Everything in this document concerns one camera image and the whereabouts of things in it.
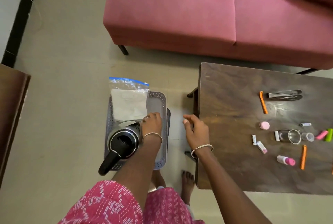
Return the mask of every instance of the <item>person's left hand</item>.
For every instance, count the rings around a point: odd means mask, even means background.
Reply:
[[[161,135],[162,132],[162,118],[160,113],[149,113],[143,118],[141,122],[142,137],[149,133],[157,133]]]

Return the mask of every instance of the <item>gray plastic basket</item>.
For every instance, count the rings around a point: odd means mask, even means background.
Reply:
[[[168,153],[168,138],[169,138],[169,127],[170,127],[170,110],[166,107],[166,98],[165,95],[161,92],[149,92],[147,99],[147,111],[150,112],[159,112],[162,117],[162,138],[163,142],[159,152],[157,153],[155,159],[155,168],[154,170],[161,169],[166,163],[166,156]],[[109,99],[108,105],[108,116],[106,119],[106,134],[105,134],[105,150],[104,158],[109,153],[107,146],[108,136],[112,131],[114,125],[117,122],[113,119],[112,113],[112,101]],[[116,165],[114,165],[111,170],[119,170],[126,160],[120,160]]]

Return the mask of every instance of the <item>person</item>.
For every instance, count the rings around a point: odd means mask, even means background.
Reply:
[[[159,171],[153,171],[162,142],[161,121],[159,113],[149,113],[143,119],[142,146],[112,180],[100,181],[88,190],[59,224],[204,223],[194,220],[189,210],[195,184],[193,175],[182,173],[179,196],[173,188],[165,186]],[[195,115],[184,115],[183,124],[189,146],[205,168],[224,222],[271,223],[236,185],[207,146],[210,143],[208,126]],[[157,190],[148,193],[151,181]]]

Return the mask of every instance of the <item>green highlighter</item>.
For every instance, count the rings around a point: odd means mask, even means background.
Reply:
[[[325,138],[325,142],[331,142],[332,136],[333,136],[333,128],[329,128],[329,129],[327,129],[327,131],[328,131],[328,134]]]

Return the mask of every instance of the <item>forearm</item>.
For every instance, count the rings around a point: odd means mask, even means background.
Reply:
[[[142,210],[159,149],[160,139],[158,136],[157,139],[153,135],[145,137],[143,145],[112,178],[133,193]]]
[[[237,186],[208,148],[196,151],[208,175],[216,201],[226,224],[271,224]]]

